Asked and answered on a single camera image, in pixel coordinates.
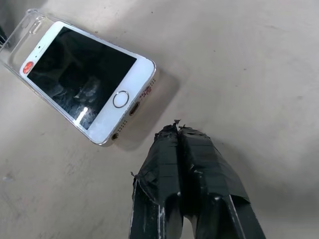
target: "transparent case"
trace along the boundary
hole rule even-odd
[[[62,19],[56,18],[52,15],[40,12],[37,9],[29,9],[22,21],[13,31],[11,36],[7,39],[6,43],[0,48],[0,62],[4,64],[13,74],[27,84],[38,96],[45,100],[48,104],[53,106],[46,98],[38,94],[37,91],[26,81],[19,73],[22,64],[25,62],[30,53],[34,50],[44,34],[48,29],[57,21],[65,22]],[[128,123],[129,119],[133,116],[137,108],[140,108],[145,98],[149,95],[156,82],[155,73],[149,79],[145,87],[141,89],[140,94],[131,103],[129,110],[123,115],[122,119],[114,127],[113,133],[101,144],[103,146],[109,146],[114,140],[120,136],[120,132],[124,129],[124,126]],[[74,124],[63,112],[53,106],[57,111],[65,116],[65,118],[77,127],[82,133],[83,131]]]

